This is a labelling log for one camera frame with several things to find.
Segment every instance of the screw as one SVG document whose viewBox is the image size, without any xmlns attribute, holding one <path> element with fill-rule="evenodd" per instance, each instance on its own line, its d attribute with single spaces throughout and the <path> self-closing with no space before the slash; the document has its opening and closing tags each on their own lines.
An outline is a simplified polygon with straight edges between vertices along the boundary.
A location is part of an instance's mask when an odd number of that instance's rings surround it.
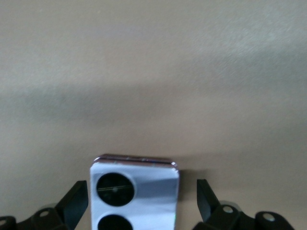
<svg viewBox="0 0 307 230">
<path fill-rule="evenodd" d="M 272 216 L 270 213 L 264 213 L 263 218 L 265 218 L 267 221 L 270 221 L 270 222 L 275 221 L 274 216 Z"/>
<path fill-rule="evenodd" d="M 0 227 L 6 224 L 6 219 L 0 220 Z"/>
<path fill-rule="evenodd" d="M 234 212 L 233 209 L 231 207 L 229 207 L 229 206 L 225 206 L 223 208 L 223 210 L 224 210 L 224 212 L 227 212 L 227 213 L 233 213 Z"/>
<path fill-rule="evenodd" d="M 39 217 L 45 217 L 49 214 L 49 211 L 43 211 L 39 214 Z"/>
</svg>

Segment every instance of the camera lens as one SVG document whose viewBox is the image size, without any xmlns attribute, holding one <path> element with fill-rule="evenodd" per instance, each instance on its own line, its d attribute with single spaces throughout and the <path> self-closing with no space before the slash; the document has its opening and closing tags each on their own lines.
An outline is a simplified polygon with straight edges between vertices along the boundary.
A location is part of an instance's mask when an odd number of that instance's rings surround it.
<svg viewBox="0 0 307 230">
<path fill-rule="evenodd" d="M 97 193 L 108 205 L 119 207 L 133 199 L 134 188 L 127 177 L 118 173 L 108 173 L 98 180 Z"/>
<path fill-rule="evenodd" d="M 125 218 L 118 215 L 109 215 L 99 221 L 98 230 L 133 230 L 133 228 Z"/>
</svg>

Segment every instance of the black clamp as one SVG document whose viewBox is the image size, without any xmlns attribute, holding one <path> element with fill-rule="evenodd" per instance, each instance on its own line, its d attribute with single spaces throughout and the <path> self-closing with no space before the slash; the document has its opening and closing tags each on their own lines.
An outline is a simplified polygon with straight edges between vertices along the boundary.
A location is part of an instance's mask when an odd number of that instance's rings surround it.
<svg viewBox="0 0 307 230">
<path fill-rule="evenodd" d="M 0 217 L 0 230 L 74 230 L 87 206 L 86 181 L 78 181 L 54 208 L 41 209 L 20 223 Z"/>
<path fill-rule="evenodd" d="M 193 230 L 294 230 L 281 215 L 259 212 L 251 218 L 230 205 L 221 205 L 206 180 L 197 180 L 197 205 L 203 222 Z"/>
</svg>

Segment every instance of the smartphone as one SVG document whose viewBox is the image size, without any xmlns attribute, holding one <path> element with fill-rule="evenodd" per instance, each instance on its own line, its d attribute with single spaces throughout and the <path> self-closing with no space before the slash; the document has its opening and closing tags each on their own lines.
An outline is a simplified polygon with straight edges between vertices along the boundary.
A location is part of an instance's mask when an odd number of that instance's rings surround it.
<svg viewBox="0 0 307 230">
<path fill-rule="evenodd" d="M 177 164 L 104 154 L 90 169 L 92 230 L 174 230 Z"/>
</svg>

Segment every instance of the phone camera module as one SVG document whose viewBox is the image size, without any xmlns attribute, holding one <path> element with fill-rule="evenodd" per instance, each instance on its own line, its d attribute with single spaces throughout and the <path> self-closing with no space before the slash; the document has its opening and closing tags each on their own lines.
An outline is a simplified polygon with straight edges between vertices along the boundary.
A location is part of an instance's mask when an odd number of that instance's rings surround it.
<svg viewBox="0 0 307 230">
<path fill-rule="evenodd" d="M 98 230 L 133 230 L 129 221 L 118 215 L 103 217 L 98 223 Z"/>
<path fill-rule="evenodd" d="M 99 197 L 112 206 L 124 206 L 134 197 L 131 181 L 118 173 L 108 173 L 100 177 L 96 189 Z"/>
</svg>

